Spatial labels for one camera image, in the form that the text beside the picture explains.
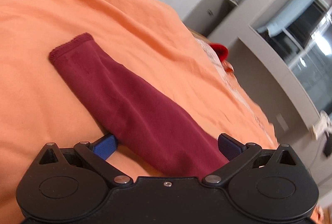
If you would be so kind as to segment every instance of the red object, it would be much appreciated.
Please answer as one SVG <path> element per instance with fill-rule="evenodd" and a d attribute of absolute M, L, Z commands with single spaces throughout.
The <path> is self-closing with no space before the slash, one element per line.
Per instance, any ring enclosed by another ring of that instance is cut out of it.
<path fill-rule="evenodd" d="M 209 45 L 217 54 L 220 62 L 223 62 L 227 58 L 228 49 L 225 46 L 223 46 L 221 44 L 215 44 L 215 43 L 210 43 Z"/>
<path fill-rule="evenodd" d="M 167 176 L 198 176 L 228 160 L 179 105 L 115 62 L 84 33 L 49 60 L 82 104 L 119 142 Z"/>

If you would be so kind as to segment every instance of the orange bedsheet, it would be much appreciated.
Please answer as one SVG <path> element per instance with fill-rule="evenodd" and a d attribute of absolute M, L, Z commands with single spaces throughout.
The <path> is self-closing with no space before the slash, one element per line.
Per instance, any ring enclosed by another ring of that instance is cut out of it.
<path fill-rule="evenodd" d="M 0 0 L 0 22 L 1 223 L 22 220 L 15 188 L 46 142 L 72 147 L 103 134 L 48 62 L 54 47 L 83 32 L 182 106 L 213 137 L 225 132 L 243 143 L 276 147 L 273 127 L 260 108 L 235 78 L 232 83 L 254 115 L 234 97 L 176 12 L 164 3 Z M 133 178 L 159 174 L 123 146 L 109 162 Z"/>

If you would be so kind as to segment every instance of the blue gripper pad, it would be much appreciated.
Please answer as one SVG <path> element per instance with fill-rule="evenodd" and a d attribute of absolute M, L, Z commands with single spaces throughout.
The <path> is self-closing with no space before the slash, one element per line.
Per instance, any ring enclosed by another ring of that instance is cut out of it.
<path fill-rule="evenodd" d="M 225 133 L 220 134 L 218 137 L 218 148 L 229 161 L 247 149 L 245 145 Z"/>
<path fill-rule="evenodd" d="M 90 149 L 103 160 L 107 160 L 117 149 L 117 139 L 112 134 L 106 134 L 90 145 Z"/>

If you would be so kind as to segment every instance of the light blue curtain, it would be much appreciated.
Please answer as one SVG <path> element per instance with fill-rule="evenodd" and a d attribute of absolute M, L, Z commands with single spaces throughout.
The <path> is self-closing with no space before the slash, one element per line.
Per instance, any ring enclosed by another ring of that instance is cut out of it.
<path fill-rule="evenodd" d="M 293 23 L 315 0 L 290 0 L 280 12 L 265 26 L 257 29 L 258 33 L 268 30 L 269 36 L 274 37 Z"/>

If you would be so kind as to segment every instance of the maroon sleeve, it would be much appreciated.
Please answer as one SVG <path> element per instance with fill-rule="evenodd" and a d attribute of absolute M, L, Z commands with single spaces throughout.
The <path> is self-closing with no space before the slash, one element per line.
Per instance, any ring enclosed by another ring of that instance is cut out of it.
<path fill-rule="evenodd" d="M 184 109 L 115 62 L 90 34 L 55 48 L 49 60 L 92 116 L 163 174 L 202 178 L 228 162 Z"/>

